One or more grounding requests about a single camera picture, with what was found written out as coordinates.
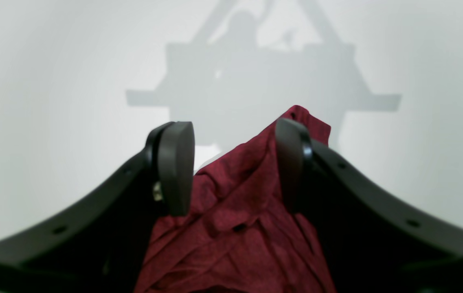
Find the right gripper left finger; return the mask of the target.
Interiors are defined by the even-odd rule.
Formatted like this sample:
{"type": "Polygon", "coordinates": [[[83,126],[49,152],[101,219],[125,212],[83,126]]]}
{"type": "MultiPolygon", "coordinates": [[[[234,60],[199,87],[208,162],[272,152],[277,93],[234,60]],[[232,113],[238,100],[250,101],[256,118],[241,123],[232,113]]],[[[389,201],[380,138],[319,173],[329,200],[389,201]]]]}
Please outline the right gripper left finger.
{"type": "Polygon", "coordinates": [[[194,157],[191,122],[152,130],[84,198],[0,240],[0,293],[132,293],[155,223],[190,210],[194,157]]]}

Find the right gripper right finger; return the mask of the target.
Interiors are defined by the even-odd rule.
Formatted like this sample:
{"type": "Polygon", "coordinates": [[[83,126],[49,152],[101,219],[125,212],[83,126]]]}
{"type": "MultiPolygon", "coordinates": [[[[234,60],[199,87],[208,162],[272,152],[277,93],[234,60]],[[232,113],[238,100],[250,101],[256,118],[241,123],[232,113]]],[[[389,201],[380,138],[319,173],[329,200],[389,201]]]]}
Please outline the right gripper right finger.
{"type": "Polygon", "coordinates": [[[338,293],[463,293],[463,228],[376,185],[303,124],[276,121],[282,198],[315,228],[338,293]]]}

